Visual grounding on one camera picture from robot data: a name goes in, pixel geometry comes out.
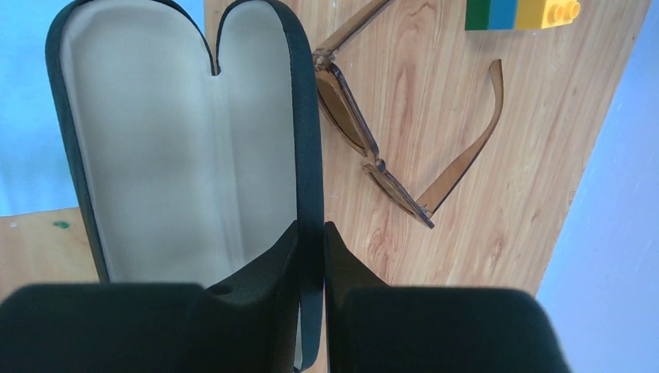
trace light blue wall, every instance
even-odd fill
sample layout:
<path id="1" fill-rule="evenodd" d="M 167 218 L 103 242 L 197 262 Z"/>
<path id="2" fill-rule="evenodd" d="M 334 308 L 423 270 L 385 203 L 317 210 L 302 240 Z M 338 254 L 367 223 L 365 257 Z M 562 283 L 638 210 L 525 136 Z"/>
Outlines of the light blue wall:
<path id="1" fill-rule="evenodd" d="M 575 372 L 659 372 L 657 0 L 615 93 L 538 300 Z"/>
<path id="2" fill-rule="evenodd" d="M 48 27 L 69 2 L 0 8 L 0 216 L 77 206 L 44 59 Z M 203 30 L 203 0 L 178 3 Z"/>

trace sunglasses hinge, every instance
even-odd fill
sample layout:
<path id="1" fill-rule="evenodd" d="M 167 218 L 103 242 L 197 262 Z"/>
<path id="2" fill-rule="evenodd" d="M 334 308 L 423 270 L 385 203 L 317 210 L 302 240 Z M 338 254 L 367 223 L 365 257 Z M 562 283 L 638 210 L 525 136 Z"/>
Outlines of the sunglasses hinge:
<path id="1" fill-rule="evenodd" d="M 313 64 L 316 70 L 324 69 L 334 62 L 334 53 L 329 49 L 316 49 L 313 52 Z"/>
<path id="2" fill-rule="evenodd" d="M 383 173 L 387 170 L 387 165 L 384 159 L 379 158 L 377 155 L 373 155 L 373 164 L 378 169 L 379 172 Z"/>

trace sunglasses lens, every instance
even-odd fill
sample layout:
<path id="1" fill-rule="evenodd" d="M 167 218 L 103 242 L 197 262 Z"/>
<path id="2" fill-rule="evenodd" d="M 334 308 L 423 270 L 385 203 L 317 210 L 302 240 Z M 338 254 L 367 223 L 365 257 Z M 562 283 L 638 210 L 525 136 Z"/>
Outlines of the sunglasses lens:
<path id="1" fill-rule="evenodd" d="M 385 175 L 380 173 L 373 165 L 364 166 L 364 171 L 373 179 L 373 181 L 389 196 L 400 208 L 402 208 L 406 213 L 416 217 L 412 212 L 413 209 L 410 206 L 410 202 L 403 197 L 403 193 L 399 190 L 396 184 L 389 180 Z"/>
<path id="2" fill-rule="evenodd" d="M 359 138 L 350 113 L 340 98 L 341 93 L 323 79 L 316 79 L 316 85 L 318 86 L 319 97 L 328 111 L 327 115 L 330 120 L 349 141 L 358 148 L 364 149 L 364 142 Z"/>

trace wooden surface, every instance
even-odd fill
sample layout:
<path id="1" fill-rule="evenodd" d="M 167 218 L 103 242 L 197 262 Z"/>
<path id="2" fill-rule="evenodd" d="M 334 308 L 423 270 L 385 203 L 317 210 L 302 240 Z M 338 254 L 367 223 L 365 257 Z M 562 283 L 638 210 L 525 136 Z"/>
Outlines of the wooden surface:
<path id="1" fill-rule="evenodd" d="M 229 2 L 206 0 L 210 45 Z M 312 49 L 366 2 L 286 1 Z M 486 71 L 503 60 L 501 121 L 433 230 L 391 203 L 322 119 L 326 218 L 384 280 L 537 291 L 650 0 L 581 3 L 571 26 L 466 33 L 464 1 L 399 0 L 340 52 L 381 157 L 414 197 L 487 125 Z M 77 211 L 0 219 L 0 298 L 94 273 Z M 324 349 L 312 371 L 325 370 Z"/>
<path id="2" fill-rule="evenodd" d="M 98 281 L 77 208 L 0 218 L 0 301 L 34 282 Z"/>

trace brown sunglasses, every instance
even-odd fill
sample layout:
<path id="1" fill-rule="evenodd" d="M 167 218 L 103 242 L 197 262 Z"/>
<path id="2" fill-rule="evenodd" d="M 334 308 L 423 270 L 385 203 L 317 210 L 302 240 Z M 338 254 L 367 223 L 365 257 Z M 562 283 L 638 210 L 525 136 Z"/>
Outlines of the brown sunglasses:
<path id="1" fill-rule="evenodd" d="M 364 171 L 400 208 L 429 228 L 433 228 L 434 224 L 431 221 L 433 214 L 476 160 L 499 122 L 504 106 L 504 78 L 501 60 L 495 60 L 490 65 L 490 78 L 494 87 L 495 101 L 494 115 L 490 124 L 478 139 L 459 155 L 415 201 L 387 170 L 385 161 L 379 158 L 378 143 L 375 142 L 373 134 L 368 129 L 366 120 L 361 115 L 343 73 L 333 63 L 335 53 L 341 50 L 393 1 L 373 0 L 369 2 L 313 52 L 318 98 L 329 122 L 354 150 L 368 159 L 369 163 L 364 166 Z"/>

